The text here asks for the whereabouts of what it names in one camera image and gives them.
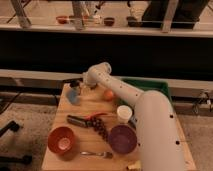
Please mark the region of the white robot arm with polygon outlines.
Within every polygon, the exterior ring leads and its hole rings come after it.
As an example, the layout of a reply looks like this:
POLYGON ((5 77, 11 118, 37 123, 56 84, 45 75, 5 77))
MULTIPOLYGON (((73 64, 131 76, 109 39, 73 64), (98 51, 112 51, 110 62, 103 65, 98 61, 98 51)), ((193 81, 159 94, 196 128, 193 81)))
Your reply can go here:
POLYGON ((101 84, 134 108, 142 171, 186 171, 183 148, 170 100, 160 91, 136 88, 110 75, 108 62, 91 66, 83 82, 101 84))

